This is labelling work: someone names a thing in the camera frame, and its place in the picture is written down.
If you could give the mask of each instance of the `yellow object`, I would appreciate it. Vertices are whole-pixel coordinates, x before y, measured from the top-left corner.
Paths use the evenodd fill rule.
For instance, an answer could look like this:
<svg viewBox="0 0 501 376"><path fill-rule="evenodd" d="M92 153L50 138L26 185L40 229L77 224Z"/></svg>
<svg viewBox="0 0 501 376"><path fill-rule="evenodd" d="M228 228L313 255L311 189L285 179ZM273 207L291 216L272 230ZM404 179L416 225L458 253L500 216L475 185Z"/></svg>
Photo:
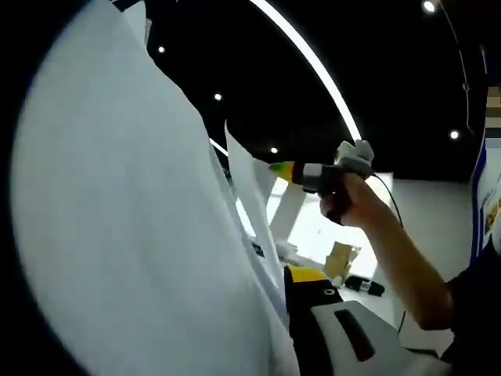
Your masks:
<svg viewBox="0 0 501 376"><path fill-rule="evenodd" d="M269 166L269 169L275 173L275 175L292 183L292 168L294 167L294 162L282 162L273 163Z"/></svg>
<svg viewBox="0 0 501 376"><path fill-rule="evenodd" d="M316 280L328 280L327 276L319 270L304 268L302 266L287 266L292 275L292 281L297 282L315 282Z"/></svg>

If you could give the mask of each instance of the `power cord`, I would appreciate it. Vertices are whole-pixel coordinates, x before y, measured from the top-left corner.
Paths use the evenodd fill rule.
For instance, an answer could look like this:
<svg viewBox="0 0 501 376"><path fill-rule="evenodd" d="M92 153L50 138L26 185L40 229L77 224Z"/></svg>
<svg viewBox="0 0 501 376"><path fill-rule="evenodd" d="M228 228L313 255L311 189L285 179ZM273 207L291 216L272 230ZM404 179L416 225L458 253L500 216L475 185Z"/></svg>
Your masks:
<svg viewBox="0 0 501 376"><path fill-rule="evenodd" d="M397 217L398 217L398 221L400 222L400 226L402 226L402 228L404 227L404 223L402 221L402 217L400 216L400 211L398 210L398 205L397 203L395 202L395 199L393 198L393 194L391 194L391 191L390 189L388 188L388 186L386 185L386 183L384 182L384 180L382 180L382 178L380 178L378 175L376 174L373 174L373 176L378 179L380 182L383 183L384 185L384 188L386 188L386 190L388 191L388 193L390 194L390 198L391 198L391 202L393 202L393 206L395 206L395 211L397 213ZM405 315L407 314L407 311L404 310L404 313L402 314L402 319L400 320L400 324L398 325L398 330L397 330L397 334L400 334L400 332L402 331L402 327L404 326L404 320L405 320Z"/></svg>
<svg viewBox="0 0 501 376"><path fill-rule="evenodd" d="M400 222L400 226L404 226L403 222L402 222L402 217L400 216L400 211L398 210L398 205L397 203L395 202L395 199L393 198L393 194L391 194L391 191L390 189L387 187L386 183L382 180L382 178L380 178L378 175L376 174L373 174L373 176L378 179L380 182L383 183L384 185L384 188L386 188L386 190L388 191L388 193L390 194L390 198L391 198L391 202L393 202L393 206L395 206L395 211L397 212L397 217L398 217L398 221Z"/></svg>
<svg viewBox="0 0 501 376"><path fill-rule="evenodd" d="M464 65L464 59L463 59L463 52L461 51L461 45L460 41L457 38L456 35L456 30L454 29L454 26L452 25L452 21L449 18L449 15L447 13L447 10L445 10L445 6L442 4L442 2L438 2L440 7L442 8L442 11L444 12L445 19L447 20L447 23L449 24L451 31L452 31L452 36L454 37L454 40L456 41L457 44L457 51L460 54L460 62L461 62L461 68L463 68L463 91L466 95L466 103L467 103L467 129L470 131L472 135L475 136L475 132L473 132L473 129L470 127L470 85L468 85L468 77L467 77L467 70Z"/></svg>

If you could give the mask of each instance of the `white sheet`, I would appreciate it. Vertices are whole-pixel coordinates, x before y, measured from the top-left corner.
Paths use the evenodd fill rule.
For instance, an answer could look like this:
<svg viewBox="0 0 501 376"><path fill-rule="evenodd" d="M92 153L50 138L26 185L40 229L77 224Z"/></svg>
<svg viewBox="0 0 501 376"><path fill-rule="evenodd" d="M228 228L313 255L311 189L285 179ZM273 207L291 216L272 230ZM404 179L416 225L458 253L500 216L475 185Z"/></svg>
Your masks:
<svg viewBox="0 0 501 376"><path fill-rule="evenodd" d="M232 174L236 195L242 202L256 233L256 241L261 246L266 261L269 263L272 277L280 294L284 297L283 268L276 253L275 241L268 228L266 207L254 172L254 158L228 132L225 126L226 144L228 146L229 171Z"/></svg>
<svg viewBox="0 0 501 376"><path fill-rule="evenodd" d="M297 374L211 148L124 17L91 2L34 80L11 177L28 283L90 374Z"/></svg>

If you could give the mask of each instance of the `hand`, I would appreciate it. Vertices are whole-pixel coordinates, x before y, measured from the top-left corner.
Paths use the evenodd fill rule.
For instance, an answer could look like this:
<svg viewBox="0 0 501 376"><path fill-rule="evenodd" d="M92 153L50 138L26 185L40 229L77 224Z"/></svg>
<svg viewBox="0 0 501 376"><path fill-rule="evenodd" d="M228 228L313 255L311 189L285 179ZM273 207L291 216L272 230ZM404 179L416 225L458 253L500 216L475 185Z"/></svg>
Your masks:
<svg viewBox="0 0 501 376"><path fill-rule="evenodd" d="M343 225L364 228L388 213L392 215L389 207L379 199L360 176L346 174L343 180L351 200L350 208L341 219ZM336 196L334 194L322 196L320 211L324 216L335 208Z"/></svg>

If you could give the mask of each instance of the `glue gun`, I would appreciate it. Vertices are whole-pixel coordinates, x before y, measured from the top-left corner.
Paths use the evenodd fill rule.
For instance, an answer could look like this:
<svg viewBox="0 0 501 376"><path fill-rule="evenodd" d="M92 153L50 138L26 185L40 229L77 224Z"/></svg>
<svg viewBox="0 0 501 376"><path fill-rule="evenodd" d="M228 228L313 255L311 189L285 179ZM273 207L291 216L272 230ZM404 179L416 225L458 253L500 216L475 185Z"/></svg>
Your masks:
<svg viewBox="0 0 501 376"><path fill-rule="evenodd" d="M336 197L335 210L327 213L327 218L341 224L341 218L350 208L351 200L343 184L343 175L352 172L367 179L374 174L371 167L374 152L367 141L356 140L355 145L343 141L337 148L332 165L319 163L283 162L270 169L289 183L298 184L307 193L320 196L333 193Z"/></svg>

